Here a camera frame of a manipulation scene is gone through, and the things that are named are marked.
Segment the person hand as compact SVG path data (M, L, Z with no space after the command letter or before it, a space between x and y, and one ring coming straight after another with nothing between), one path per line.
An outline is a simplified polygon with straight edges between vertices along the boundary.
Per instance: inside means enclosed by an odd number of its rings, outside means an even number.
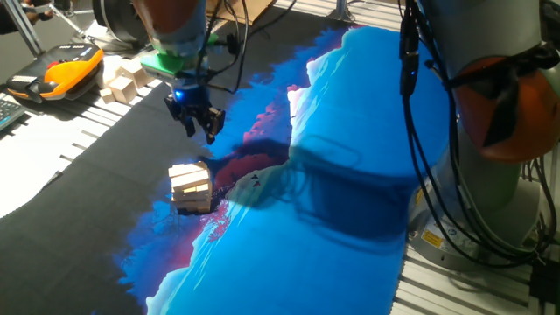
M52 10L44 10L41 12L36 12L33 8L33 4L28 4L26 6L25 14L28 17L29 21L34 25L38 21L47 21L53 17Z

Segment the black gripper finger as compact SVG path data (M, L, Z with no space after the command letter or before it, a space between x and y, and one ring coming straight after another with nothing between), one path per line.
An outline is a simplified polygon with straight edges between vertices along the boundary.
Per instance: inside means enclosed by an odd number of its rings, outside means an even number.
M192 137L195 133L195 127L192 112L187 108L180 108L174 114L174 119L179 121L185 128L188 137Z
M206 134L206 142L212 144L216 136L221 132L224 126L226 111L214 107L206 108L203 111L202 118L199 122Z

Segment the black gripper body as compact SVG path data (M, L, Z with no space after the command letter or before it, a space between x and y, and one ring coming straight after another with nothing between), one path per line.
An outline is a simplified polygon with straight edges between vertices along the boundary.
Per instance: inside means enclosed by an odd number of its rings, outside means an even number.
M209 93L206 87L182 87L173 88L164 103L172 116L202 113L210 107Z

